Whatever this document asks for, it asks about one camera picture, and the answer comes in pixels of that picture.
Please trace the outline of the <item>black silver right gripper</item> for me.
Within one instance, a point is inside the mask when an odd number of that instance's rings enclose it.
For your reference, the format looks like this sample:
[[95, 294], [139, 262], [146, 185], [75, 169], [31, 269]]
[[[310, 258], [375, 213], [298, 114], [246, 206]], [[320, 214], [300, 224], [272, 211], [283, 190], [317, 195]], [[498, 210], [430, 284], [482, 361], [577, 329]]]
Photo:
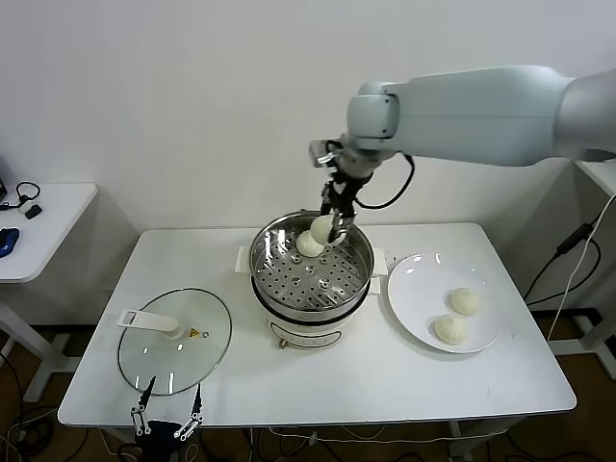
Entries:
[[349, 156], [322, 156], [321, 166], [332, 169], [321, 192], [320, 215], [332, 215], [330, 244], [338, 245], [354, 224], [354, 200], [372, 179], [374, 163]]

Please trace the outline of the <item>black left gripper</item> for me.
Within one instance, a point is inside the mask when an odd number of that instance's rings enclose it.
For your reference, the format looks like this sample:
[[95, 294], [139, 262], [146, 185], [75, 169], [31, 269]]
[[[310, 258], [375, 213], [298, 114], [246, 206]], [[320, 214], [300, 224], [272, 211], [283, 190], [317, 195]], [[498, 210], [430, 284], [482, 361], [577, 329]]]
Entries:
[[141, 449], [141, 461], [169, 462], [181, 447], [179, 439], [190, 438], [203, 422], [201, 384], [196, 387], [190, 417], [182, 425], [163, 421], [148, 421], [146, 407], [154, 385], [155, 377], [152, 377], [141, 393], [138, 403], [131, 408], [131, 419], [137, 435], [136, 444]]

